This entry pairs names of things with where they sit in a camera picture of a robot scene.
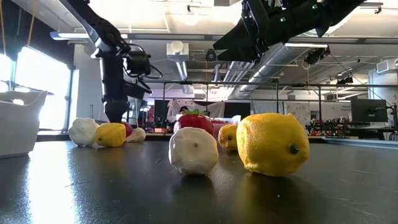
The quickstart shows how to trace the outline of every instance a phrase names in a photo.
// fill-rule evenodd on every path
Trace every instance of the window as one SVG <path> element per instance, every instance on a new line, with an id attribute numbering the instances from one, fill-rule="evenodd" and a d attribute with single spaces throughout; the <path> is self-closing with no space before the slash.
<path id="1" fill-rule="evenodd" d="M 0 54 L 0 92 L 9 90 L 8 83 L 11 77 L 11 59 Z"/>
<path id="2" fill-rule="evenodd" d="M 16 91 L 48 91 L 40 113 L 41 129 L 67 128 L 70 81 L 71 71 L 64 63 L 28 47 L 18 54 Z"/>

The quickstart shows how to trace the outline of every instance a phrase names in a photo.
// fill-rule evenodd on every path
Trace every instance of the red object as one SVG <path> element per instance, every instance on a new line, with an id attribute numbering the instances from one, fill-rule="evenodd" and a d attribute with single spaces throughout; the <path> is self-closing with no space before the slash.
<path id="1" fill-rule="evenodd" d="M 125 122 L 125 121 L 123 121 L 122 124 L 124 124 L 125 127 L 126 127 L 126 137 L 130 136 L 131 133 L 132 133 L 131 125 L 129 123 Z"/>
<path id="2" fill-rule="evenodd" d="M 211 135 L 213 135 L 214 133 L 213 123 L 211 122 L 211 119 L 206 116 L 198 114 L 186 114 L 183 115 L 180 119 L 178 119 L 178 123 L 179 123 L 178 125 L 179 129 L 186 127 L 202 128 Z"/>
<path id="3" fill-rule="evenodd" d="M 228 121 L 220 121 L 220 120 L 212 120 L 211 121 L 213 124 L 226 124 Z"/>

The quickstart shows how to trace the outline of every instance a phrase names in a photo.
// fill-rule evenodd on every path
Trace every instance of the red apple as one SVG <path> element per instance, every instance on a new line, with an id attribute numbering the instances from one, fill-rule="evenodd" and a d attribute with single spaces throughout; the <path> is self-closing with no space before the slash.
<path id="1" fill-rule="evenodd" d="M 125 122 L 125 121 L 123 121 L 122 124 L 124 124 L 125 127 L 126 127 L 126 137 L 129 137 L 130 134 L 132 133 L 131 125 L 129 123 Z"/>

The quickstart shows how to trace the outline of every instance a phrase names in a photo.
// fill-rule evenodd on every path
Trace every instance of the black table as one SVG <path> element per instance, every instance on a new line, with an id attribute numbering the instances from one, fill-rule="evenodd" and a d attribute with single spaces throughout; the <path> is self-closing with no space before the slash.
<path id="1" fill-rule="evenodd" d="M 168 147 L 40 142 L 0 159 L 0 223 L 398 222 L 398 150 L 312 144 L 300 171 L 271 178 L 223 151 L 207 176 L 184 176 Z"/>

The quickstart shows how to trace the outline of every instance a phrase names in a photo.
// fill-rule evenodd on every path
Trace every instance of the computer screen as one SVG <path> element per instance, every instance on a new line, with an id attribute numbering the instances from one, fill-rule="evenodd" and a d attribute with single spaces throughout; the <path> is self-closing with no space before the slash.
<path id="1" fill-rule="evenodd" d="M 353 122 L 388 122 L 385 100 L 351 100 Z"/>

